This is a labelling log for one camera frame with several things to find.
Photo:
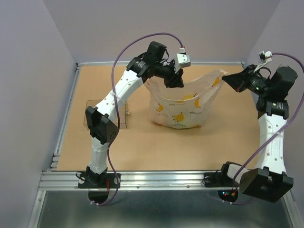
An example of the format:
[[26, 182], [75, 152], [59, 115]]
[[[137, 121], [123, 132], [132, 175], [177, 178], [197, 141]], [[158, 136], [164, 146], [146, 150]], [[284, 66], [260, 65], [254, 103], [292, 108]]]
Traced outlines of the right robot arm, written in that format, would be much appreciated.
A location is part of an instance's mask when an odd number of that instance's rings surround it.
[[260, 68], [249, 65], [242, 72], [223, 76], [222, 80], [236, 92], [248, 89], [258, 95], [256, 109], [260, 129], [260, 146], [252, 156], [259, 156], [256, 167], [246, 169], [246, 165], [226, 162], [219, 173], [223, 185], [232, 185], [241, 193], [277, 202], [294, 184], [287, 176], [284, 165], [284, 130], [289, 117], [286, 101], [289, 90], [298, 75], [288, 66], [280, 66], [272, 77], [262, 77]]

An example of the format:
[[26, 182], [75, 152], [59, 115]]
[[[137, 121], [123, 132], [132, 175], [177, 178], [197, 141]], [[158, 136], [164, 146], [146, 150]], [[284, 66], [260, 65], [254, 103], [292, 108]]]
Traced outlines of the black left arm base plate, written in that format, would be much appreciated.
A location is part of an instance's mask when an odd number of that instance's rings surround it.
[[114, 173], [106, 173], [97, 175], [94, 177], [86, 172], [79, 172], [76, 174], [78, 177], [78, 188], [80, 189], [115, 189], [120, 188], [120, 177], [118, 173], [118, 179]]

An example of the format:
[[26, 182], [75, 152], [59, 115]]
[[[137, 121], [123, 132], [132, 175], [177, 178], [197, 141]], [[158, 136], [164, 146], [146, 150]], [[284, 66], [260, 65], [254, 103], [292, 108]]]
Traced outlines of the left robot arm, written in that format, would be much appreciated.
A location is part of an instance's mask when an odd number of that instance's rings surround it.
[[92, 137], [92, 156], [85, 171], [85, 180], [95, 187], [105, 184], [109, 147], [120, 130], [120, 124], [115, 124], [114, 120], [120, 120], [119, 109], [127, 99], [153, 76], [163, 79], [166, 88], [184, 87], [183, 68], [191, 65], [190, 57], [185, 47], [181, 46], [176, 57], [165, 64], [162, 58], [166, 50], [165, 45], [152, 41], [146, 52], [128, 63], [119, 81], [112, 82], [109, 94], [94, 107], [86, 108], [87, 126]]

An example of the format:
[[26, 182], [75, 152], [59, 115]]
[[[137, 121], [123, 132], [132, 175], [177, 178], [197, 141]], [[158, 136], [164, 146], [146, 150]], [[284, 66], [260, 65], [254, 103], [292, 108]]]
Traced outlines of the white banana print plastic bag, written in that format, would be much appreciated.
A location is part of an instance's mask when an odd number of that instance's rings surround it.
[[202, 126], [224, 85], [222, 78], [228, 75], [216, 70], [184, 83], [183, 88], [166, 88], [162, 79], [152, 77], [144, 84], [150, 92], [151, 121], [174, 129]]

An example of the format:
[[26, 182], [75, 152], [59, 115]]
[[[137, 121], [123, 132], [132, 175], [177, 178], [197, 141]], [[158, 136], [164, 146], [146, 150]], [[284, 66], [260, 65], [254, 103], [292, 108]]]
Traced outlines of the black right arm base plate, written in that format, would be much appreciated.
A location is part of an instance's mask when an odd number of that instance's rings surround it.
[[205, 172], [202, 184], [206, 188], [229, 187], [230, 182], [227, 181], [221, 172]]

